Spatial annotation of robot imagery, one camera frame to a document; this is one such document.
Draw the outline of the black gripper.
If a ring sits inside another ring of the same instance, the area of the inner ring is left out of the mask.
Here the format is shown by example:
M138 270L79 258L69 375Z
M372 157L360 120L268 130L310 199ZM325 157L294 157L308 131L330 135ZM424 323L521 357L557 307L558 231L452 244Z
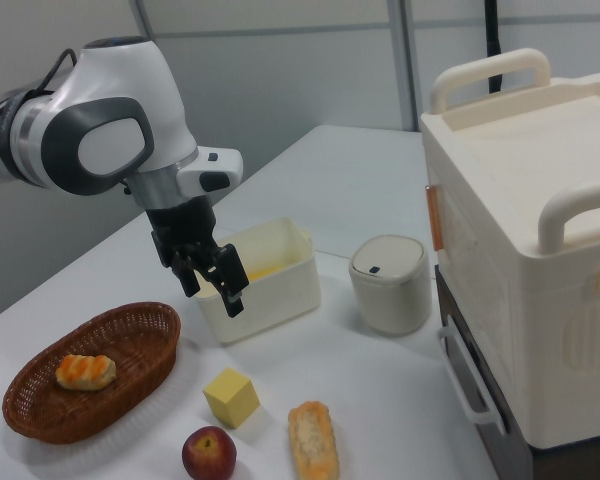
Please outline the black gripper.
M186 297L193 297L200 285L195 268L220 294L229 318L243 310L242 291L248 277L233 244L217 246L212 233L216 225L211 201L198 196L173 208L147 210L152 238L164 267L171 267Z

